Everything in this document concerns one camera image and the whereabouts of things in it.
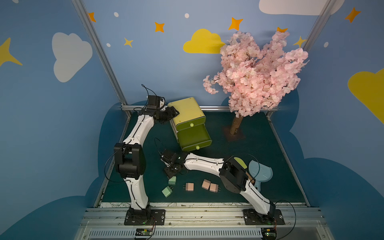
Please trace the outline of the yellow-green drawer cabinet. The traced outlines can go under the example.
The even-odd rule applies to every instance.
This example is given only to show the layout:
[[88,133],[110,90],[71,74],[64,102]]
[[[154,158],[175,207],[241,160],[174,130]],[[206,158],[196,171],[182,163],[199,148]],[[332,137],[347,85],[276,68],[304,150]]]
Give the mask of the yellow-green drawer cabinet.
[[205,114],[203,113],[199,104],[193,97],[168,103],[167,107],[171,107],[171,106],[175,107],[180,112],[180,114],[177,117],[173,118],[170,121],[173,132],[178,142],[177,133],[179,131],[177,131],[176,125],[180,122],[185,122],[191,119],[200,118],[202,116],[205,116]]

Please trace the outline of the green plug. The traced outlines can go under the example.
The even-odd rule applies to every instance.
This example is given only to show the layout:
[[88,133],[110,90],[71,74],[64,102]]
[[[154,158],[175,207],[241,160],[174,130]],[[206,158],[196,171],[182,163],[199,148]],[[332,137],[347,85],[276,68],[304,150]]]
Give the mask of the green plug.
[[176,185],[176,181],[177,181],[177,177],[176,177],[176,176],[173,176],[173,177],[171,177],[171,178],[168,180],[168,185],[169,185],[169,186],[175,186],[175,185]]
[[162,190],[162,194],[165,196],[165,198],[169,197],[173,193],[173,187],[167,186]]

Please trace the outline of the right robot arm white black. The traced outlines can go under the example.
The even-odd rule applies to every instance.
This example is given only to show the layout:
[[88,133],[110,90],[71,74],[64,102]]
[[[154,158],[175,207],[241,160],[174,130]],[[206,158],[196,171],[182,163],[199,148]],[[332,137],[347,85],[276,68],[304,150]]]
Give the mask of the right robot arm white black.
[[260,216],[268,219],[274,218],[276,205],[256,189],[247,175],[246,169],[237,161],[236,157],[214,159],[189,152],[177,154],[164,150],[161,153],[161,160],[166,164],[164,172],[169,179],[183,169],[215,175],[221,179],[228,191],[242,195]]

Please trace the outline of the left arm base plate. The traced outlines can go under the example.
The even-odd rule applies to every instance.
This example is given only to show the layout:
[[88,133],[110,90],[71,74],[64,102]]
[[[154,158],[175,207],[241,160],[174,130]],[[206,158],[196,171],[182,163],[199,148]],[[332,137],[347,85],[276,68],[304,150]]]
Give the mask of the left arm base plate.
[[163,226],[165,224],[166,210],[134,210],[127,211],[125,226]]

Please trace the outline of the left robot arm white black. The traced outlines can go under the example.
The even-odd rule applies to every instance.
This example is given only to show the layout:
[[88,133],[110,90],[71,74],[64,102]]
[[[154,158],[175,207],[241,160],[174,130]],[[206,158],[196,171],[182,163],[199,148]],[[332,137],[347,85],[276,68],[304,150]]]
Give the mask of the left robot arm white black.
[[131,198],[130,208],[135,211],[144,211],[149,205],[143,179],[146,170],[143,145],[146,137],[156,121],[168,122],[179,114],[175,107],[141,110],[131,133],[122,143],[117,143],[114,147],[116,171],[127,185]]

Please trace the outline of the green drawer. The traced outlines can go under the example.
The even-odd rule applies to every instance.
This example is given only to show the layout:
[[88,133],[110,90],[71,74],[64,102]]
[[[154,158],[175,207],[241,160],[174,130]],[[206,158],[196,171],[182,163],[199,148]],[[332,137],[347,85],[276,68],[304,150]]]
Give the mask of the green drawer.
[[191,119],[191,120],[188,120],[185,122],[180,122],[176,125],[176,129],[177,129],[177,131],[182,131],[185,129],[189,129],[189,128],[192,128],[195,126],[205,124],[205,122],[206,122],[206,117],[202,116],[200,118],[195,118],[195,119]]
[[212,139],[205,124],[179,131],[177,136],[180,147],[184,152],[199,150],[212,144]]

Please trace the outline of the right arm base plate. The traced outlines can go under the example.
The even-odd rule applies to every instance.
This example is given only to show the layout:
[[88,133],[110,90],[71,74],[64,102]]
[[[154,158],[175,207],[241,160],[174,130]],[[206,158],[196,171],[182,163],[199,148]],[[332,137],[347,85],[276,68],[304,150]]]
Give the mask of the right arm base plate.
[[285,220],[281,210],[276,209],[274,212],[274,217],[269,217],[268,215],[261,215],[257,213],[254,209],[244,209],[243,217],[246,225],[285,225]]

